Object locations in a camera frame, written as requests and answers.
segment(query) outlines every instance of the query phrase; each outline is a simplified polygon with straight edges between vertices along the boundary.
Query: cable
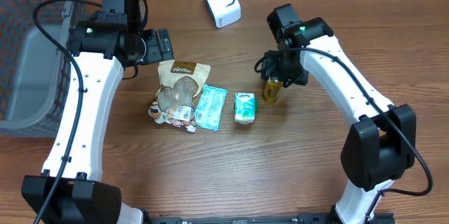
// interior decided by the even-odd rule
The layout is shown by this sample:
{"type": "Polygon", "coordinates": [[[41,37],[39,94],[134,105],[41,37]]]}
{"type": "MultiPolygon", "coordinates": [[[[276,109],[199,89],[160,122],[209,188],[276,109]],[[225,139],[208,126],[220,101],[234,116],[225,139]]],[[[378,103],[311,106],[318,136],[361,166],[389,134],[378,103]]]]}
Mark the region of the cable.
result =
{"type": "Polygon", "coordinates": [[[138,65],[134,65],[134,75],[132,77],[124,77],[121,80],[128,80],[128,79],[133,79],[135,78],[137,75],[139,74],[139,66],[138,65]]]}
{"type": "Polygon", "coordinates": [[[412,146],[412,144],[407,140],[406,136],[395,125],[395,123],[390,118],[388,118],[388,116],[384,113],[384,111],[382,111],[382,109],[374,102],[374,98],[370,97],[370,95],[365,90],[365,88],[362,86],[362,84],[357,79],[357,77],[354,75],[354,73],[337,56],[331,55],[331,54],[329,54],[329,53],[327,53],[325,51],[321,51],[321,50],[315,49],[315,48],[289,48],[289,49],[285,49],[285,50],[282,50],[282,51],[270,51],[268,53],[265,53],[264,57],[261,58],[254,65],[254,70],[256,72],[258,72],[258,73],[266,71],[273,64],[271,64],[269,67],[265,67],[265,68],[262,68],[262,69],[258,70],[257,68],[259,67],[259,64],[262,63],[264,60],[266,60],[268,57],[272,57],[272,56],[275,56],[275,55],[279,56],[279,55],[282,54],[282,52],[286,52],[286,51],[310,51],[310,52],[318,53],[320,55],[324,55],[325,57],[328,57],[328,58],[332,59],[333,61],[335,61],[336,63],[338,63],[348,73],[348,75],[352,78],[352,80],[357,85],[357,87],[360,89],[360,91],[362,92],[363,96],[365,96],[365,98],[368,100],[368,102],[374,107],[374,109],[377,112],[379,112],[379,114],[381,114],[381,116],[385,119],[385,121],[388,123],[388,125],[395,131],[395,133],[397,133],[399,135],[399,137],[412,150],[412,152],[415,155],[416,159],[418,160],[418,162],[421,164],[422,168],[424,169],[424,172],[425,172],[426,177],[427,177],[427,188],[425,190],[423,190],[421,192],[410,192],[410,191],[406,191],[406,190],[389,189],[389,188],[383,189],[383,190],[379,190],[377,192],[373,202],[371,202],[371,205],[370,205],[370,208],[368,209],[368,212],[365,214],[364,223],[368,222],[369,216],[370,216],[371,212],[373,212],[373,210],[374,210],[374,208],[376,206],[377,201],[379,200],[380,196],[383,195],[385,192],[395,192],[395,193],[399,193],[399,194],[402,194],[402,195],[410,195],[410,196],[424,196],[424,195],[427,195],[432,190],[432,188],[434,186],[434,180],[433,180],[433,178],[431,176],[431,172],[429,170],[429,167],[427,166],[427,164],[425,163],[425,161],[423,160],[421,155],[412,146]]]}
{"type": "Polygon", "coordinates": [[[147,4],[147,0],[143,0],[143,4],[145,5],[145,17],[142,20],[142,26],[140,28],[139,34],[143,32],[143,29],[145,28],[145,26],[147,26],[147,21],[148,21],[148,4],[147,4]]]}
{"type": "Polygon", "coordinates": [[[52,4],[55,2],[61,2],[61,1],[73,1],[73,2],[79,2],[79,3],[90,4],[90,5],[102,7],[102,5],[99,3],[95,3],[95,2],[87,1],[87,0],[47,0],[47,1],[44,1],[40,4],[38,4],[33,11],[34,24],[42,32],[42,34],[45,37],[47,37],[47,39],[49,41],[51,41],[53,44],[55,44],[55,46],[59,50],[61,50],[61,52],[64,54],[64,56],[72,63],[73,68],[75,69],[76,75],[78,77],[78,83],[79,83],[78,104],[76,105],[75,118],[73,121],[72,130],[70,131],[70,136],[69,136],[69,140],[67,142],[67,147],[65,148],[65,153],[64,153],[64,156],[62,157],[62,163],[59,168],[58,174],[55,177],[55,182],[52,185],[50,191],[48,192],[47,198],[45,198],[45,202],[42,204],[42,207],[39,210],[39,212],[36,216],[36,219],[34,219],[33,224],[39,224],[39,221],[41,221],[42,216],[45,213],[45,210],[48,208],[48,205],[50,204],[50,200],[51,200],[53,194],[55,194],[56,188],[58,187],[58,183],[62,177],[62,174],[64,173],[65,166],[67,165],[67,161],[69,159],[70,150],[72,149],[73,140],[74,140],[75,133],[76,133],[76,128],[78,127],[79,116],[81,114],[81,106],[83,104],[84,84],[83,84],[83,76],[81,75],[81,70],[79,69],[78,64],[76,63],[75,59],[70,54],[70,52],[65,47],[63,47],[58,41],[56,41],[49,33],[47,33],[47,31],[41,26],[41,24],[39,23],[39,20],[37,18],[37,13],[39,12],[39,10],[42,7],[44,7],[48,4],[52,4]]]}

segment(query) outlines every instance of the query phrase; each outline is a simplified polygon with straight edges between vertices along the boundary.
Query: wooden surface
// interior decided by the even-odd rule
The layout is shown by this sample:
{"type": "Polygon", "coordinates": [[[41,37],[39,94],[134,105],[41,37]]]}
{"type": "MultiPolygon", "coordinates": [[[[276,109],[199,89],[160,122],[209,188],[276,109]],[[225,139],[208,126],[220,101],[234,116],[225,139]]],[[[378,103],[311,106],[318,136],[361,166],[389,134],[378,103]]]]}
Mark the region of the wooden surface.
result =
{"type": "MultiPolygon", "coordinates": [[[[417,149],[435,180],[421,198],[387,195],[380,212],[398,223],[449,218],[449,0],[239,0],[242,19],[215,29],[203,0],[148,0],[148,27],[167,27],[178,60],[211,65],[207,84],[229,90],[220,130],[195,134],[156,125],[147,114],[159,87],[157,65],[120,83],[105,136],[103,182],[125,203],[153,216],[270,216],[327,212],[347,177],[340,151],[347,125],[310,77],[282,91],[275,105],[260,98],[253,65],[276,42],[265,22],[291,3],[303,20],[324,18],[366,78],[395,104],[417,114],[417,149]],[[254,124],[233,121],[234,93],[256,93],[254,124]]],[[[39,174],[53,139],[0,138],[0,223],[31,223],[20,196],[25,174],[39,174]]],[[[394,187],[423,190],[419,164],[394,187]]]]}

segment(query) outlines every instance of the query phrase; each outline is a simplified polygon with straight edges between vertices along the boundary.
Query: gray plastic basket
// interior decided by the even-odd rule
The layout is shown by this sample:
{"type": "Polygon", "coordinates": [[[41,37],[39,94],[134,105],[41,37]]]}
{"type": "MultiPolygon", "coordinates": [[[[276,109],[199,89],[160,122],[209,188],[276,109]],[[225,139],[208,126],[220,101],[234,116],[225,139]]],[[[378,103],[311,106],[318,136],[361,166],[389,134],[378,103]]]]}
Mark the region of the gray plastic basket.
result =
{"type": "MultiPolygon", "coordinates": [[[[45,0],[0,0],[0,134],[56,136],[69,88],[70,62],[32,19],[45,0]]],[[[39,11],[43,27],[63,46],[87,18],[83,4],[61,2],[39,11]]]]}

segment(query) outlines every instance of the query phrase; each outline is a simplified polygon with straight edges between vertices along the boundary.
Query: black cable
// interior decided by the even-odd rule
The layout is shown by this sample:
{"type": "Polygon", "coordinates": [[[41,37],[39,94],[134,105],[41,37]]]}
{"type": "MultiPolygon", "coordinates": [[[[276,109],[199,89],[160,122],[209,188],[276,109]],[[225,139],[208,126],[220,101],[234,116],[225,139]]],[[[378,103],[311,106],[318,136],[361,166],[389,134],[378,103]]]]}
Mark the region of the black cable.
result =
{"type": "Polygon", "coordinates": [[[65,47],[63,47],[58,41],[56,41],[49,33],[47,33],[47,31],[41,26],[41,24],[39,23],[39,20],[37,18],[37,13],[39,12],[39,10],[42,7],[44,7],[48,4],[52,4],[55,2],[61,2],[61,1],[73,1],[73,2],[91,4],[94,6],[102,7],[101,4],[98,4],[98,3],[95,3],[92,1],[87,1],[87,0],[47,0],[47,1],[44,1],[40,4],[38,4],[33,11],[34,24],[42,32],[42,34],[45,37],[47,37],[47,39],[49,41],[51,41],[53,44],[55,44],[55,46],[59,50],[61,50],[61,52],[64,54],[64,56],[72,63],[73,68],[75,69],[76,75],[78,77],[78,83],[79,83],[78,104],[76,105],[75,118],[73,121],[72,130],[70,131],[70,136],[69,136],[69,140],[67,142],[67,147],[65,148],[65,153],[64,153],[64,156],[62,157],[62,163],[59,168],[58,174],[55,177],[55,181],[54,181],[50,191],[48,192],[47,198],[45,198],[45,202],[42,204],[41,209],[39,210],[39,212],[36,216],[36,219],[34,219],[33,224],[39,224],[39,221],[41,221],[42,216],[45,213],[45,210],[48,208],[48,205],[50,204],[50,200],[51,200],[53,194],[55,193],[56,188],[58,187],[59,180],[61,179],[62,174],[64,173],[65,166],[67,165],[67,161],[69,159],[70,150],[72,149],[73,140],[74,140],[75,133],[76,133],[76,128],[78,127],[79,116],[81,114],[81,106],[83,104],[84,84],[83,84],[83,76],[81,75],[81,70],[79,69],[78,64],[76,63],[75,59],[70,54],[70,52],[65,47]]]}
{"type": "Polygon", "coordinates": [[[258,70],[257,68],[259,67],[259,64],[262,63],[264,60],[266,60],[268,57],[279,56],[279,55],[282,54],[282,52],[286,52],[286,51],[310,51],[310,52],[315,52],[315,53],[318,53],[320,55],[324,55],[325,57],[328,57],[331,60],[333,60],[334,62],[338,63],[348,73],[348,75],[352,78],[352,80],[357,85],[357,87],[360,89],[360,91],[362,92],[363,96],[365,96],[365,98],[368,100],[368,102],[374,107],[374,109],[377,112],[379,112],[379,114],[381,114],[381,116],[385,119],[385,121],[388,123],[388,125],[395,131],[395,133],[397,133],[399,135],[399,137],[412,150],[412,152],[415,155],[416,159],[418,160],[418,162],[421,164],[422,168],[424,169],[424,172],[425,172],[426,177],[427,177],[427,188],[425,190],[423,190],[421,192],[410,192],[410,191],[406,191],[406,190],[390,189],[390,188],[379,190],[377,192],[373,202],[371,202],[370,208],[368,209],[368,212],[366,213],[364,223],[368,222],[369,216],[370,216],[371,212],[373,212],[377,201],[379,200],[380,196],[383,195],[385,192],[395,192],[395,193],[399,193],[399,194],[402,194],[402,195],[410,195],[410,196],[424,196],[424,195],[427,195],[432,190],[432,188],[434,186],[434,180],[433,180],[433,178],[431,176],[431,172],[430,172],[429,167],[427,166],[426,162],[423,160],[423,158],[418,153],[418,151],[412,146],[412,144],[407,140],[406,136],[401,132],[401,130],[395,125],[395,123],[390,118],[388,118],[388,116],[384,113],[384,111],[382,111],[382,109],[375,103],[374,98],[370,97],[370,95],[365,90],[365,88],[362,86],[362,84],[357,79],[357,77],[354,75],[354,73],[337,56],[331,55],[331,54],[329,54],[329,53],[327,53],[325,51],[321,51],[321,50],[315,49],[315,48],[289,48],[289,49],[282,50],[282,51],[270,51],[270,52],[266,53],[264,55],[264,57],[261,58],[254,65],[254,70],[256,72],[266,71],[268,67],[265,67],[265,68],[262,68],[262,69],[258,70]]]}
{"type": "Polygon", "coordinates": [[[148,4],[147,4],[147,0],[143,0],[143,4],[145,5],[145,16],[142,20],[142,26],[140,28],[139,34],[143,32],[143,29],[145,28],[145,26],[147,26],[147,21],[148,21],[148,4]]]}
{"type": "Polygon", "coordinates": [[[133,79],[135,78],[137,75],[139,74],[139,66],[138,65],[134,65],[134,75],[132,77],[124,77],[121,80],[128,80],[128,79],[133,79]]]}

